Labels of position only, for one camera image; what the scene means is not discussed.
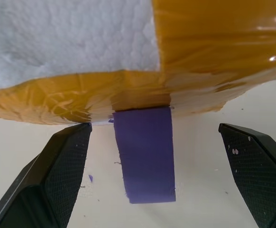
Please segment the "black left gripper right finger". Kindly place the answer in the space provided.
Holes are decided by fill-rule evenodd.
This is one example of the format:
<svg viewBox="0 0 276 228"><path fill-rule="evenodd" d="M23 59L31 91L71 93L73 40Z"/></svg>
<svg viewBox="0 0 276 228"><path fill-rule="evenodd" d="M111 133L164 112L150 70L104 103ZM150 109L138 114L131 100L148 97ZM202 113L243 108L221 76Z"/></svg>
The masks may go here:
<svg viewBox="0 0 276 228"><path fill-rule="evenodd" d="M276 228L276 142L267 134L221 123L235 184L258 228Z"/></svg>

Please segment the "purple tape strip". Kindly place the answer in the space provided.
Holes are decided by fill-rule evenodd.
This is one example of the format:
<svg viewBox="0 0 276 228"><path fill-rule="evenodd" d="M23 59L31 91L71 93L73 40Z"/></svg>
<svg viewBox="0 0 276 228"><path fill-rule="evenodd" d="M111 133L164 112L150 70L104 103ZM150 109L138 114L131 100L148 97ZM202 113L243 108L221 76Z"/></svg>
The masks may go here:
<svg viewBox="0 0 276 228"><path fill-rule="evenodd" d="M174 202L175 166L171 109L113 114L126 195L131 204Z"/></svg>

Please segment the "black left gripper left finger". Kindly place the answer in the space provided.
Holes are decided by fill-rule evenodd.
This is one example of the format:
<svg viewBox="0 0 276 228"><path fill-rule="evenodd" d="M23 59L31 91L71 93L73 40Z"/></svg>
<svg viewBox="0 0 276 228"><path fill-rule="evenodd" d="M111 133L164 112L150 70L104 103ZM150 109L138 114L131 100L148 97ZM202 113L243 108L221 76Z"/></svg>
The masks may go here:
<svg viewBox="0 0 276 228"><path fill-rule="evenodd" d="M55 133L0 200L0 228L67 228L81 187L90 123Z"/></svg>

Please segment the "white foam box yellow tape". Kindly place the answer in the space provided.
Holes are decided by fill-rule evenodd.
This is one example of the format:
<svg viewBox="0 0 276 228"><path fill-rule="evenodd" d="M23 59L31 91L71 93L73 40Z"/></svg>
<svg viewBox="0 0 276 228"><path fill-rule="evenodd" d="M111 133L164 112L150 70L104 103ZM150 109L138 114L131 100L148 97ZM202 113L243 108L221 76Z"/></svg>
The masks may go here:
<svg viewBox="0 0 276 228"><path fill-rule="evenodd" d="M0 0L0 119L218 111L276 80L276 0Z"/></svg>

